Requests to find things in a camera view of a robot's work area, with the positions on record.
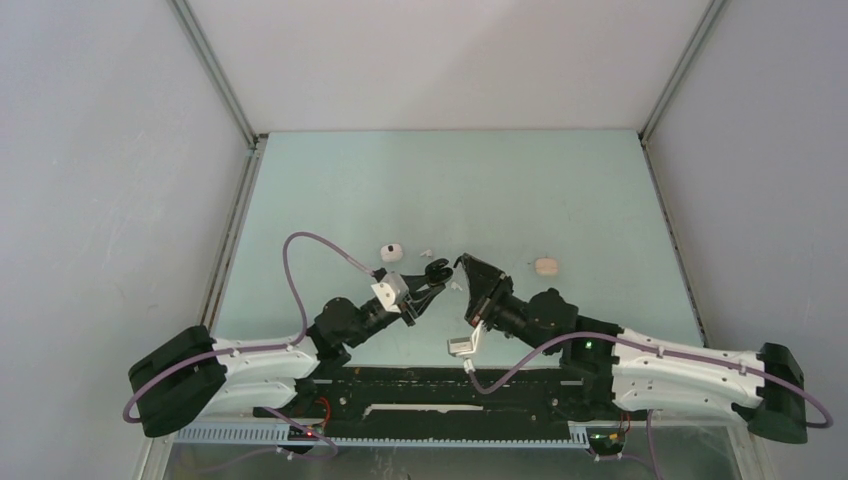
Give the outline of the pink earbud charging case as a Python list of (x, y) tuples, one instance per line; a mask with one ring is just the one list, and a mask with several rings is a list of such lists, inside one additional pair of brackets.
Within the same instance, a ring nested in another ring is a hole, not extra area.
[(559, 263), (550, 257), (537, 258), (534, 261), (534, 271), (543, 277), (557, 276), (559, 274)]

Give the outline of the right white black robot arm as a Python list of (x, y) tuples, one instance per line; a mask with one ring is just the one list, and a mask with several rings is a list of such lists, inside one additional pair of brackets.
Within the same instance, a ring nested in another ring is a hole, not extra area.
[(761, 438), (785, 444), (808, 440), (804, 373), (791, 350), (767, 342), (730, 351), (674, 343), (580, 314), (558, 290), (522, 300), (512, 278), (465, 253), (455, 261), (469, 289), (471, 340), (497, 331), (530, 346), (531, 358), (559, 358), (581, 376), (585, 411), (606, 418), (669, 410), (742, 422)]

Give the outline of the black earbud charging case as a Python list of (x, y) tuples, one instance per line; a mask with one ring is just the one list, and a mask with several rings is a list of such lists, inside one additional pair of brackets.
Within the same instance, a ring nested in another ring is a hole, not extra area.
[(447, 258), (439, 258), (425, 267), (427, 284), (430, 286), (443, 285), (453, 277), (453, 268)]

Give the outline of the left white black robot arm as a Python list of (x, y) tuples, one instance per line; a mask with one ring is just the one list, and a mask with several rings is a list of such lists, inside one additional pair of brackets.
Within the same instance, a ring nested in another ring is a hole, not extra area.
[(379, 270), (372, 299), (360, 306), (344, 297), (329, 300), (303, 335), (225, 340), (202, 325), (189, 327), (129, 369), (133, 395), (124, 420), (157, 438), (204, 415), (255, 407), (304, 416), (316, 403), (315, 388), (304, 381), (341, 368), (350, 349), (393, 323), (414, 325), (452, 276), (443, 260), (420, 275)]

